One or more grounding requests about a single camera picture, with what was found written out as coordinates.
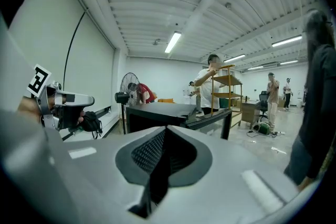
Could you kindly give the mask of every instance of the person in red shirt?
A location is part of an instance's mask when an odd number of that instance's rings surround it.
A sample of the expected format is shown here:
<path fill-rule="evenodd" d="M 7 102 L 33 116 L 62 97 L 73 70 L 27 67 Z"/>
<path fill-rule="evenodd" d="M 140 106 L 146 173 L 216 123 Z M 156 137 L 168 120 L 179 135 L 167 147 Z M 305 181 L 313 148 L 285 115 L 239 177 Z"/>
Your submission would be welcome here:
<path fill-rule="evenodd" d="M 138 85 L 130 83 L 127 88 L 131 91 L 136 91 L 138 93 L 138 98 L 142 103 L 154 103 L 155 96 L 147 85 L 143 83 L 139 83 Z"/>

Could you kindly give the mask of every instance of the shelf board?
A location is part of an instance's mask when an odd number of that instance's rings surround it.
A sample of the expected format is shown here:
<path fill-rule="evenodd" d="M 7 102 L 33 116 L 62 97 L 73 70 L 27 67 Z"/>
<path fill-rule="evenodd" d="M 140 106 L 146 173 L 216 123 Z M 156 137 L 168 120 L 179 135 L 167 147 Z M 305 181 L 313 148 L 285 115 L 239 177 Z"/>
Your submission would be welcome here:
<path fill-rule="evenodd" d="M 214 92 L 214 96 L 218 98 L 229 98 L 229 93 L 228 92 Z M 237 93 L 231 93 L 231 98 L 233 97 L 243 97 L 240 94 Z"/>
<path fill-rule="evenodd" d="M 236 79 L 234 76 L 230 75 L 230 79 L 231 79 L 231 86 L 234 85 L 242 85 L 242 83 Z M 214 77 L 214 80 L 224 84 L 224 85 L 229 85 L 229 76 L 221 76 L 221 77 Z"/>

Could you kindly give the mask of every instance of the red shirt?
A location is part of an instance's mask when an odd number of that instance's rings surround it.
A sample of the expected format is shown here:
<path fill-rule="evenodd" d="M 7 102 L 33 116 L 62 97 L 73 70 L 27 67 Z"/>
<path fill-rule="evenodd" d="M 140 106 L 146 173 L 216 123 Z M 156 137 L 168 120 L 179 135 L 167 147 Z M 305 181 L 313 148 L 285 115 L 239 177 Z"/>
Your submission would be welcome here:
<path fill-rule="evenodd" d="M 149 98 L 146 100 L 146 104 L 152 102 L 155 100 L 154 94 L 152 93 L 152 91 L 150 90 L 150 88 L 148 88 L 145 84 L 143 83 L 139 83 L 138 84 L 140 92 L 141 92 L 141 96 L 145 93 L 148 92 L 149 93 Z"/>

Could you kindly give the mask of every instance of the ceiling light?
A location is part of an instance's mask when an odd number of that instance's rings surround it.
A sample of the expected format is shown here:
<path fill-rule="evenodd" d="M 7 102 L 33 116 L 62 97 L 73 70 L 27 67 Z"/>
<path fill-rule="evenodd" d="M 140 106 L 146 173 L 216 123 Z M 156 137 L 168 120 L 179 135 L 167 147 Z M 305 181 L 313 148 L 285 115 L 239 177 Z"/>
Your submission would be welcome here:
<path fill-rule="evenodd" d="M 236 60 L 236 59 L 239 59 L 239 58 L 245 57 L 245 56 L 246 56 L 245 54 L 242 54 L 242 55 L 239 55 L 239 56 L 237 56 L 237 57 L 234 57 L 234 58 L 231 58 L 231 59 L 225 60 L 224 62 L 230 62 L 230 61 L 233 61 L 233 60 Z"/>
<path fill-rule="evenodd" d="M 280 64 L 281 64 L 281 65 L 286 65 L 286 64 L 288 64 L 288 63 L 294 63 L 294 62 L 298 62 L 298 60 L 290 61 L 290 62 L 282 62 L 282 63 L 280 63 Z"/>
<path fill-rule="evenodd" d="M 264 68 L 264 67 L 251 67 L 251 68 L 248 68 L 247 70 L 253 70 L 253 69 L 258 69 L 258 68 Z"/>
<path fill-rule="evenodd" d="M 172 39 L 169 41 L 169 44 L 168 44 L 166 50 L 164 51 L 166 54 L 171 52 L 171 50 L 174 48 L 174 46 L 176 45 L 176 43 L 178 42 L 180 37 L 181 37 L 180 32 L 174 32 L 174 35 L 173 35 Z"/>
<path fill-rule="evenodd" d="M 289 38 L 289 39 L 286 39 L 286 40 L 283 40 L 283 41 L 279 41 L 279 42 L 276 42 L 276 43 L 273 43 L 272 44 L 272 47 L 277 47 L 277 46 L 280 46 L 280 45 L 283 45 L 283 44 L 287 44 L 287 43 L 290 43 L 290 42 L 293 42 L 293 41 L 297 41 L 297 40 L 300 40 L 302 39 L 302 36 L 297 36 L 297 37 L 292 37 L 292 38 Z"/>

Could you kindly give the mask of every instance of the ceiling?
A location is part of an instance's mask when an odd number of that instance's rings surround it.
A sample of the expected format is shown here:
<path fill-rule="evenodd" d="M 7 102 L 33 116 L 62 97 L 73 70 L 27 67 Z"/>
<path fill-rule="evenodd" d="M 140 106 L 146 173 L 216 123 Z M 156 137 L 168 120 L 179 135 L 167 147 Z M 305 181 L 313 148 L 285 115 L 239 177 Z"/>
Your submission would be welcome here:
<path fill-rule="evenodd" d="M 328 10 L 323 0 L 95 1 L 111 21 L 104 32 L 114 31 L 112 43 L 125 46 L 129 56 L 206 62 L 211 53 L 222 60 L 245 54 L 232 62 L 240 71 L 268 62 L 305 61 L 305 39 L 271 45 L 302 34 L 302 14 L 307 10 Z M 182 37 L 165 54 L 174 31 Z"/>

